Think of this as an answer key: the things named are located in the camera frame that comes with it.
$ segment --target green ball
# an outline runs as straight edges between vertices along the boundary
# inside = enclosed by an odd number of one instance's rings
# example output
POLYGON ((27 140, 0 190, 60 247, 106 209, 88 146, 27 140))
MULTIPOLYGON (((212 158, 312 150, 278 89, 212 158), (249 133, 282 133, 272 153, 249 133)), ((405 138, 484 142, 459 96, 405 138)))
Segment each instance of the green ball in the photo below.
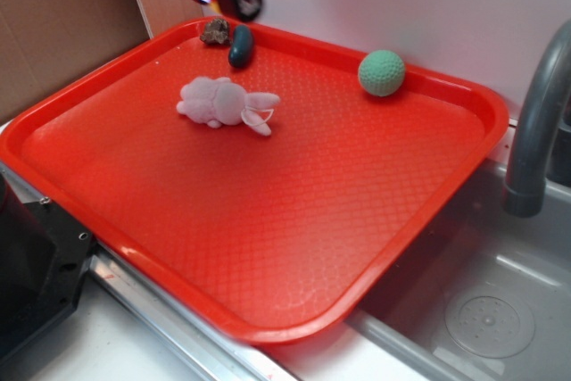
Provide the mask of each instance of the green ball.
POLYGON ((404 80, 404 61, 393 51, 374 51, 359 66, 359 82, 372 95, 394 93, 404 80))

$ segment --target pink stuffed bunny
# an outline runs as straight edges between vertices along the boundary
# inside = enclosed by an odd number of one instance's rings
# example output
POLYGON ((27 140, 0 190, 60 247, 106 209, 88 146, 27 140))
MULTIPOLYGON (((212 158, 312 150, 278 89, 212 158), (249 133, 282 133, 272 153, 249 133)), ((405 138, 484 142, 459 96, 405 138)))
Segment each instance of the pink stuffed bunny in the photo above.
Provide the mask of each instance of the pink stuffed bunny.
POLYGON ((274 112, 279 97, 271 93, 250 93, 230 78, 210 79, 199 77, 180 90, 182 101, 177 111, 199 124, 219 128, 222 124, 237 125, 244 122, 254 131, 269 136, 266 122, 274 112), (263 119, 259 113, 267 113, 263 119))

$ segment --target sink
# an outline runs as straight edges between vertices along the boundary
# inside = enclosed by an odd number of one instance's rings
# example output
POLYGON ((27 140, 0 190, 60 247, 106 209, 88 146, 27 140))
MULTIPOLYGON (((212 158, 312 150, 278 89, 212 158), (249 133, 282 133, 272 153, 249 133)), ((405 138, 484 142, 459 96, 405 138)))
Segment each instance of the sink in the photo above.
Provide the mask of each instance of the sink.
POLYGON ((504 167, 486 161, 349 320, 429 379, 571 379, 571 192, 549 183, 542 213, 512 217, 504 167))

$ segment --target faucet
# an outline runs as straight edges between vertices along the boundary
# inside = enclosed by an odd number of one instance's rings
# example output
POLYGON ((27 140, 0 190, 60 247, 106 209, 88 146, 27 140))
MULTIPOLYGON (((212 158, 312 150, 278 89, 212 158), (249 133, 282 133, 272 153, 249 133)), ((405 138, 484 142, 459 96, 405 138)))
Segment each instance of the faucet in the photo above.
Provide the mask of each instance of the faucet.
POLYGON ((548 44, 527 91, 509 154, 501 203, 527 218, 543 205, 546 178, 571 186, 571 20, 548 44))

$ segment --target bunny ear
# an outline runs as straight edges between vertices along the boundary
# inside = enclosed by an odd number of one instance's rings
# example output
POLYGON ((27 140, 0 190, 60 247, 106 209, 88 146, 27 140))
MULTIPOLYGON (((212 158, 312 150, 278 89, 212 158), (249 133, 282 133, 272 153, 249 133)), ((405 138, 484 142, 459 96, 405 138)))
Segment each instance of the bunny ear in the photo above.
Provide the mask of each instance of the bunny ear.
POLYGON ((245 108, 242 113, 242 120, 244 124, 248 127, 256 131, 257 133, 262 134, 263 136, 269 136, 271 134, 271 129, 266 122, 268 122, 269 118, 271 117, 272 112, 269 113, 268 118, 265 120, 255 111, 252 109, 245 108))
POLYGON ((271 93, 249 93, 246 105, 254 109, 269 109, 279 103, 279 96, 271 93))

